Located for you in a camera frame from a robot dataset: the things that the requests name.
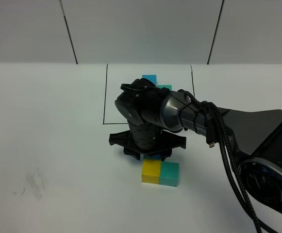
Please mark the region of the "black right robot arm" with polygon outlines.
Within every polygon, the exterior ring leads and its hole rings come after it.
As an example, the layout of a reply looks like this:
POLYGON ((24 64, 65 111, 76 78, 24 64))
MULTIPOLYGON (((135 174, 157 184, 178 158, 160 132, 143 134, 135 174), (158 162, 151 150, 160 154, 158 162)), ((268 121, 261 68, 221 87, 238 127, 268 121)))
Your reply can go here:
POLYGON ((282 214, 282 110, 217 108, 225 124, 222 130, 211 104, 197 101, 187 91, 159 88, 145 78, 123 84, 121 89, 115 106, 126 118, 129 130, 111 134, 111 145, 122 146, 124 153, 135 159, 141 154, 167 158, 173 148, 186 147, 180 131, 204 136, 210 147, 226 138, 245 189, 282 214))

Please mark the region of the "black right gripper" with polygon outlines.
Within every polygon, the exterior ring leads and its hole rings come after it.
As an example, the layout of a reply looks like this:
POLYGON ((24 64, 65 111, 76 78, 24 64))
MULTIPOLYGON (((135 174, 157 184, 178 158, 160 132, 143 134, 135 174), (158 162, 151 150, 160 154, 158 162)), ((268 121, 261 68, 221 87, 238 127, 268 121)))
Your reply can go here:
POLYGON ((160 126, 151 123, 133 125, 130 122, 128 125, 128 131, 110 134, 109 143, 122 146, 124 154, 136 160, 140 160, 141 155, 159 154, 164 161, 171 156, 173 148, 186 148, 186 137, 164 131, 160 126))

